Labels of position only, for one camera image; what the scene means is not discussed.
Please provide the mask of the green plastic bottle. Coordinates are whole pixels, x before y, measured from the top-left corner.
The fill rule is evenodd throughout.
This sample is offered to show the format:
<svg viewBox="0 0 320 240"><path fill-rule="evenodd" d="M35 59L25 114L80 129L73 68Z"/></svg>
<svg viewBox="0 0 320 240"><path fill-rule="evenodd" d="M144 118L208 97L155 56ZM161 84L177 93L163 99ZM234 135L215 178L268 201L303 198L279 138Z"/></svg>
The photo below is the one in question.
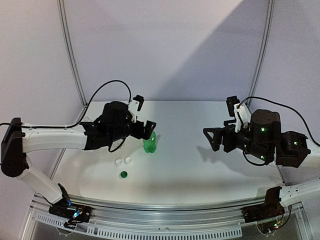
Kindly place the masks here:
<svg viewBox="0 0 320 240"><path fill-rule="evenodd" d="M153 131L150 138L147 140L142 141L143 149L147 154L155 153L157 149L157 136L156 133Z"/></svg>

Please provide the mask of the white bottle cap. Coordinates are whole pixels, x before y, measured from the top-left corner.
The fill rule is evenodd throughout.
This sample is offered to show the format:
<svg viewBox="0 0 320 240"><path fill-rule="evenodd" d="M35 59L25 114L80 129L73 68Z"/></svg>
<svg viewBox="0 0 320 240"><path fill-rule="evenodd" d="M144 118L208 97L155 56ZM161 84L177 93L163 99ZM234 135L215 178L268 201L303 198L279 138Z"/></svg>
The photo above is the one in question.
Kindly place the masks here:
<svg viewBox="0 0 320 240"><path fill-rule="evenodd" d="M128 156L124 159L124 163L127 165L130 165L132 162L133 162L133 159L130 156Z"/></svg>
<svg viewBox="0 0 320 240"><path fill-rule="evenodd" d="M118 159L116 159L116 160L114 161L114 164L115 164L116 166L120 167L120 166L122 166L122 165L124 164L124 160L118 158Z"/></svg>

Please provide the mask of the green bottle cap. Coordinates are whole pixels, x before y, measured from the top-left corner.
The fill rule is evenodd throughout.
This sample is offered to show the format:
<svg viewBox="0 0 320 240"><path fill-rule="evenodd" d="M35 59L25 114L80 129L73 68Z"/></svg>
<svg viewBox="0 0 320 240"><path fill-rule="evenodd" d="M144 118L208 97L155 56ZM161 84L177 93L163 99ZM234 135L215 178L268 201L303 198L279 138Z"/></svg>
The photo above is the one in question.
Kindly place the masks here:
<svg viewBox="0 0 320 240"><path fill-rule="evenodd" d="M125 179L125 178L128 177L128 173L127 173L126 171L122 171L122 172L120 173L120 177L121 177L122 179Z"/></svg>

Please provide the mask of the crushed clear bottle red label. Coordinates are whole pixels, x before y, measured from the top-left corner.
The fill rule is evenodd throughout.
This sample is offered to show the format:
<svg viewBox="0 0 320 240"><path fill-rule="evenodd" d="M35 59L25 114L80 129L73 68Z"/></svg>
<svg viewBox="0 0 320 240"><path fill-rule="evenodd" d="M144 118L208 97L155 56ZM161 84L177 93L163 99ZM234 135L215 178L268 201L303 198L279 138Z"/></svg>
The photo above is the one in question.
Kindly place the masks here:
<svg viewBox="0 0 320 240"><path fill-rule="evenodd" d="M112 149L117 148L118 146L120 146L120 145L122 144L122 142L123 142L122 139L119 139L119 140L117 140L117 141L114 141L114 142L112 143L111 148L112 148Z"/></svg>

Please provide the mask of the clear labelled water bottle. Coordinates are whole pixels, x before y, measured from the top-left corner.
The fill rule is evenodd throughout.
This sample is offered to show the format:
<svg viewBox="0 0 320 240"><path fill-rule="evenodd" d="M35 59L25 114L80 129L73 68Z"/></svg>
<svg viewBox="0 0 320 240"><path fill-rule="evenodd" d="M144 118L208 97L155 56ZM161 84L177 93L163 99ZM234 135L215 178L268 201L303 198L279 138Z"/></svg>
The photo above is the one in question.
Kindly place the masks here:
<svg viewBox="0 0 320 240"><path fill-rule="evenodd" d="M91 119L88 117L88 116L86 116L86 117L84 117L83 118L83 120L82 120L83 122L90 122L91 121Z"/></svg>

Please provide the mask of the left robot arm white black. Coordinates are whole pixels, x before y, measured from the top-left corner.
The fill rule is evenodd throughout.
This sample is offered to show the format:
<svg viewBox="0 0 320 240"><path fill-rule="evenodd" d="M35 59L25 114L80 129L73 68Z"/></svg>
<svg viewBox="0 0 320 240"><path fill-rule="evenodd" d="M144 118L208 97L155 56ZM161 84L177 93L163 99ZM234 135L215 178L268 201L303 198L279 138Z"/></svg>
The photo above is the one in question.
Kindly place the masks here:
<svg viewBox="0 0 320 240"><path fill-rule="evenodd" d="M67 191L37 169L28 153L56 149L93 151L104 147L112 153L113 143L124 142L127 137L149 140L156 123L139 121L140 110L137 100L128 104L112 101L104 105L94 121L70 126L24 125L15 117L7 124L1 142L0 169L5 176L24 182L41 194L63 217L70 217L75 210Z"/></svg>

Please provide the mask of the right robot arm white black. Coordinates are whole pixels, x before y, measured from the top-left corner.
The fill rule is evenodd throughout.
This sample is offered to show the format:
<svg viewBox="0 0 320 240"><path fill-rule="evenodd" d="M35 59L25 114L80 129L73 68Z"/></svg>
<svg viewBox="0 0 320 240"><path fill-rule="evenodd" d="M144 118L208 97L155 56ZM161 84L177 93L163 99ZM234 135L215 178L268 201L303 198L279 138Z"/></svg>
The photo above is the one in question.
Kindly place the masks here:
<svg viewBox="0 0 320 240"><path fill-rule="evenodd" d="M224 127L204 128L203 134L207 138L211 149L230 153L235 149L242 152L245 160L256 167L267 166L275 161L275 165L298 168L312 151L308 148L307 136L295 132L281 132L280 114L267 109L258 109L248 116L245 106L234 105L229 111L234 120L225 121ZM247 158L251 155L260 159L255 163ZM262 218L269 218L278 210L278 203L288 207L310 197L320 196L320 179L307 181L291 186L275 186L259 189L265 190L265 202L259 206L258 213Z"/></svg>

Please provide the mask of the right aluminium wall post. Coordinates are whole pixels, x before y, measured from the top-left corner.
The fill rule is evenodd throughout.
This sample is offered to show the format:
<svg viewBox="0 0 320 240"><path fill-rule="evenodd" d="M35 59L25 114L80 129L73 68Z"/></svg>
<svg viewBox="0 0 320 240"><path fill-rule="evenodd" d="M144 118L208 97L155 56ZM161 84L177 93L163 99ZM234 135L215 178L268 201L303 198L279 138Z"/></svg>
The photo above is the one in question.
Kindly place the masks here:
<svg viewBox="0 0 320 240"><path fill-rule="evenodd" d="M263 28L263 32L262 32L262 40L261 40L260 49L258 52L257 62L255 64L255 68L253 71L253 77L251 80L250 89L248 92L249 97L255 96L255 92L256 92L256 89L258 86L259 78L260 78L261 71L263 68L265 55L267 52L270 32L271 32L271 28L272 28L274 8L275 8L275 1L268 0L267 1L267 11L266 11L265 23L264 23L264 28Z"/></svg>

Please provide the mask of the aluminium wall post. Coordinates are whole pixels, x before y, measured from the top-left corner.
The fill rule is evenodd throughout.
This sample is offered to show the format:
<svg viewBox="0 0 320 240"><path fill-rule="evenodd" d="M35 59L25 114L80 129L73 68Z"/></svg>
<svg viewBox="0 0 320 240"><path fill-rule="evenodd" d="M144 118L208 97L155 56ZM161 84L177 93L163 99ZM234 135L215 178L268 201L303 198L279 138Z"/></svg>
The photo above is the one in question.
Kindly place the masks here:
<svg viewBox="0 0 320 240"><path fill-rule="evenodd" d="M73 77L75 88L77 90L77 93L80 99L80 103L83 107L85 107L87 104L87 99L85 96L85 91L82 85L82 81L80 78L80 74L79 74L79 70L78 70L78 66L77 66L77 62L76 62L76 58L73 50L73 44L72 44L72 38L71 38L69 25L68 25L65 1L57 0L57 8L58 8L61 31L62 31L62 36L64 40L64 45L66 48L67 58L70 65L71 74Z"/></svg>
<svg viewBox="0 0 320 240"><path fill-rule="evenodd" d="M261 71L263 68L265 55L267 52L270 32L271 32L271 28L272 28L274 8L275 8L275 1L268 0L267 1L267 11L266 11L265 23L264 23L264 28L263 28L263 32L262 32L262 40L261 40L260 49L258 52L257 62L255 64L255 68L253 71L253 77L251 80L250 89L248 92L249 97L255 96L255 92L256 92L256 89L258 86L259 78L260 78Z"/></svg>

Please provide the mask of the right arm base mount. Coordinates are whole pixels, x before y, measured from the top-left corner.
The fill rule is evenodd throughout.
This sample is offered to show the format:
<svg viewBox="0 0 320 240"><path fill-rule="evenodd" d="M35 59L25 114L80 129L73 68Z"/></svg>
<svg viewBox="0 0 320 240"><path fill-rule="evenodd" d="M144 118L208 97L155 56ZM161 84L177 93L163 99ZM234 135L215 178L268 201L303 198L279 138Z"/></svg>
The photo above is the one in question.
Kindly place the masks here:
<svg viewBox="0 0 320 240"><path fill-rule="evenodd" d="M241 209L244 222L256 222L257 230L262 235L273 235L284 227L291 217L292 206L288 206L288 215L285 216L286 210L281 205L281 189L281 186L270 188L266 191L263 203Z"/></svg>

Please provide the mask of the aluminium front rail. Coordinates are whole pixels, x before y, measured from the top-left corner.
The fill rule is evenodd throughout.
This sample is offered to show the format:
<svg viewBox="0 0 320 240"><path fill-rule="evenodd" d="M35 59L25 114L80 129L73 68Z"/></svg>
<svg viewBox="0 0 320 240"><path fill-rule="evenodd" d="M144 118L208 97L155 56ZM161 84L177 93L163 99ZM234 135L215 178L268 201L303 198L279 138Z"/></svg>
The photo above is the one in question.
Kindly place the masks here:
<svg viewBox="0 0 320 240"><path fill-rule="evenodd" d="M197 193L171 199L139 195L137 199L72 195L90 207L88 220L66 228L66 220L49 213L38 194L31 202L25 240L310 240L309 224L300 202L276 216L260 214L263 194Z"/></svg>

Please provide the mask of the left aluminium wall post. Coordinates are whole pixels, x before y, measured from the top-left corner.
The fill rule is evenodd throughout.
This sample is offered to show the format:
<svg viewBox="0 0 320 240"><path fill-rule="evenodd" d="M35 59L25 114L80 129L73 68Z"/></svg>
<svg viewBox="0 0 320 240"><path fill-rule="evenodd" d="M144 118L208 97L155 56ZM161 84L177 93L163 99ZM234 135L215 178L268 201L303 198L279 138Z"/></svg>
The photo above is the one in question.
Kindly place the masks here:
<svg viewBox="0 0 320 240"><path fill-rule="evenodd" d="M79 70L78 70L78 66L77 66L77 62L76 62L76 58L73 50L73 44L72 44L72 38L71 38L69 25L68 25L65 1L57 0L57 8L58 8L61 31L62 31L62 36L64 40L64 45L66 48L67 58L70 65L71 74L73 77L75 88L77 90L77 93L80 99L80 103L83 107L85 107L87 104L87 99L85 96L85 91L82 85L82 81L80 78L80 74L79 74Z"/></svg>

